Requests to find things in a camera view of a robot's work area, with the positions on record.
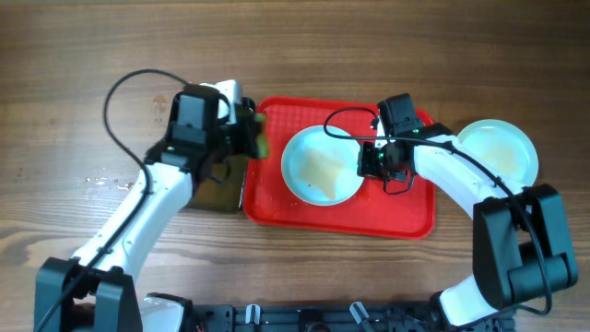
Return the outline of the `light blue plate bottom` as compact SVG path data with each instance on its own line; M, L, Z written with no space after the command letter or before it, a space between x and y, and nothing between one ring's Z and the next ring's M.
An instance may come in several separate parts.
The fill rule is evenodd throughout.
M536 148L517 126L496 119L479 120L466 126L457 137L467 150L501 174L526 186L536 181Z

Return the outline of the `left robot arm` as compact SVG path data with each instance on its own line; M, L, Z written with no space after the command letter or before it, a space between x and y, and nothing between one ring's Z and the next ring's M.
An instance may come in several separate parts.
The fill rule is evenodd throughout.
M37 331L195 331L192 301L136 296L136 280L171 218L194 198L213 168L234 155L261 159L263 123L235 80L185 82L172 101L164 137L136 158L136 183L102 228L71 258L38 271Z

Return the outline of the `light blue plate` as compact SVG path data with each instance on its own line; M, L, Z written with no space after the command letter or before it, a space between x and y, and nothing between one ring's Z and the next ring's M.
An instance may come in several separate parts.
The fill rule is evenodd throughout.
M363 184L358 175L360 144L345 130L322 125L301 130L285 146L281 174L300 200L329 207L352 198Z
M501 174L526 186L536 181L536 148L517 126L496 119L479 120L466 126L457 137L467 150Z

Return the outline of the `green yellow sponge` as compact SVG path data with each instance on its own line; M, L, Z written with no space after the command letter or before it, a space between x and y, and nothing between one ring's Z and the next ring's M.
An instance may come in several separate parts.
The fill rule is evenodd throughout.
M254 115L254 143L256 158L266 158L269 154L269 145L266 136L266 116L263 113Z

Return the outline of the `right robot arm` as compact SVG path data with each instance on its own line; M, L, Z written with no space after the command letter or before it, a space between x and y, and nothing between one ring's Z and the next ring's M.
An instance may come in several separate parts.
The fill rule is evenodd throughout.
M360 174L419 176L473 221L472 274L431 299L432 327L459 331L511 312L546 315L578 267L561 195L502 175L442 124L360 138Z

